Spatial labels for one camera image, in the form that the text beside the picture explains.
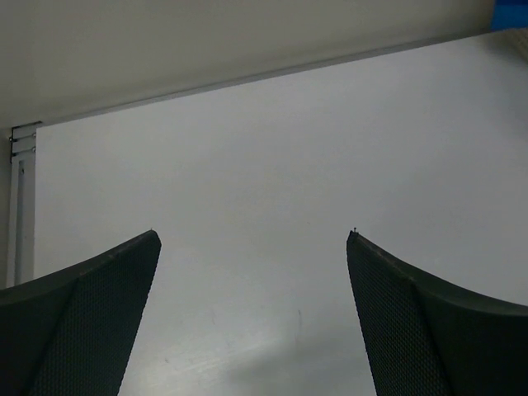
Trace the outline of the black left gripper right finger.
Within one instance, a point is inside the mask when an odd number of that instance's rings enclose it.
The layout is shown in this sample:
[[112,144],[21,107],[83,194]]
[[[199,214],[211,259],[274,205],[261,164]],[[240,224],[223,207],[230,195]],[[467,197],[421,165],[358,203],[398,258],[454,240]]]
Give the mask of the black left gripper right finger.
[[351,231],[346,259],[378,395],[525,395],[527,307],[466,290]]

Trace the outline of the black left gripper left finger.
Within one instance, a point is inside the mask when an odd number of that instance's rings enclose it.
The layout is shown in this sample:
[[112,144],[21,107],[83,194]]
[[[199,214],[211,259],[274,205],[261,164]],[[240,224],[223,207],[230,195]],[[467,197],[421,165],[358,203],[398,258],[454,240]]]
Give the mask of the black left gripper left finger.
[[149,230],[1,292],[3,395],[117,395],[161,252]]

